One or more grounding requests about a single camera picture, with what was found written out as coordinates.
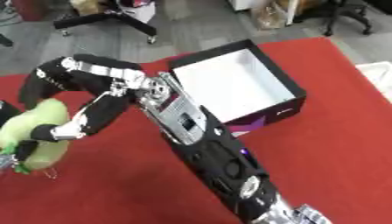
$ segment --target robotic arm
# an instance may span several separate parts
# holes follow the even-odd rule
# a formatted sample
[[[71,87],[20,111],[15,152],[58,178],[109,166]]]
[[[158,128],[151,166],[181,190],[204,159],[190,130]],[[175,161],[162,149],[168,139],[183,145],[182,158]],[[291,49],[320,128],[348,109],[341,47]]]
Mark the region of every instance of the robotic arm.
[[[82,58],[58,59],[57,73],[39,68],[32,75],[57,83],[53,93],[69,88],[86,89],[97,98],[83,107],[71,122],[62,126],[38,126],[31,138],[58,141],[93,135],[116,119],[130,103],[135,103],[161,129],[174,153],[243,223],[331,223],[310,206],[291,208],[251,151],[206,108],[194,102],[169,73],[147,78],[136,64],[95,56]],[[23,89],[34,86],[31,80],[27,80]],[[39,98],[26,97],[26,91],[21,93],[20,100],[26,105],[34,105]]]

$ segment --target wire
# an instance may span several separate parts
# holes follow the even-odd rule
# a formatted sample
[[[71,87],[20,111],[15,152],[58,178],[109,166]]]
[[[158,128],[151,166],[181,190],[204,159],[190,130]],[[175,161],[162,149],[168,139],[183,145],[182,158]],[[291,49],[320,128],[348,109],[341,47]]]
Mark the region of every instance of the wire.
[[[11,19],[13,19],[13,18],[15,18],[15,17],[17,17],[18,16],[18,14],[17,13],[14,13],[14,15],[12,15],[12,16],[10,16],[10,17],[7,17],[7,18],[0,18],[0,23],[1,22],[6,22],[6,21],[8,21],[8,20],[11,20]]]
[[[21,24],[23,21],[17,21],[15,23],[10,23],[10,24],[0,24],[0,27],[4,27],[4,26],[9,26],[9,25],[17,25],[17,24]]]
[[[16,21],[16,22],[9,22],[9,21],[11,21],[11,20],[13,20],[13,19],[15,19],[15,18],[18,18],[18,21]],[[19,14],[17,14],[17,13],[12,13],[12,15],[11,15],[10,17],[7,17],[7,18],[0,18],[0,27],[9,26],[9,25],[17,25],[17,24],[20,24],[20,23],[22,23],[22,22],[23,22],[23,21],[22,21],[22,18],[20,18]]]

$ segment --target red carpet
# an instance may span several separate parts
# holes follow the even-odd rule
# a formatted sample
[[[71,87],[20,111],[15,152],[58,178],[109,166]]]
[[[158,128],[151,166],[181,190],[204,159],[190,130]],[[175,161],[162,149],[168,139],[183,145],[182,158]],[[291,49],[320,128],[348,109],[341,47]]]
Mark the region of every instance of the red carpet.
[[[241,139],[293,205],[309,203],[337,224],[390,223],[390,105],[323,38],[262,45],[308,91],[303,111]],[[165,61],[144,65],[150,73]],[[23,76],[0,79],[14,102]],[[88,96],[60,97],[73,109]],[[7,173],[7,224],[239,223],[177,160],[158,129],[131,109],[100,135],[74,142],[59,178]]]

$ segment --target green object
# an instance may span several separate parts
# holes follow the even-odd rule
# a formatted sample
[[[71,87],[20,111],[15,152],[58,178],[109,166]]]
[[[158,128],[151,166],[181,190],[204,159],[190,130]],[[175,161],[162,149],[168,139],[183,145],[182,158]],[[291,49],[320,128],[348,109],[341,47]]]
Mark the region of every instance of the green object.
[[[30,134],[41,124],[62,125],[69,121],[67,107],[56,99],[44,100],[35,109],[25,111],[8,120],[0,129],[1,153],[13,154],[19,142],[31,140]],[[15,172],[28,173],[46,169],[57,163],[67,152],[68,141],[50,143],[38,141],[37,149],[21,164]]]
[[[16,145],[10,144],[7,147],[5,147],[5,149],[1,150],[0,154],[2,154],[2,155],[15,154],[15,150],[16,150]]]
[[[17,165],[15,165],[15,167],[14,167],[14,172],[16,172],[16,173],[22,173],[22,174],[28,175],[28,174],[30,174],[32,171],[29,170],[24,164],[17,164]]]

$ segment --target cardboard box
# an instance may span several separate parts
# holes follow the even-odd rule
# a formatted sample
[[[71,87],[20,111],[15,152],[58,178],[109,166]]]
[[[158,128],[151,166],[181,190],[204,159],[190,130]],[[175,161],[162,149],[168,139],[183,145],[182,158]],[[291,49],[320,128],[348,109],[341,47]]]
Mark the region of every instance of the cardboard box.
[[[196,52],[169,65],[184,90],[237,136],[295,115],[306,97],[250,40]]]
[[[92,15],[103,12],[101,3],[104,0],[70,0],[71,5],[79,12],[81,16]]]

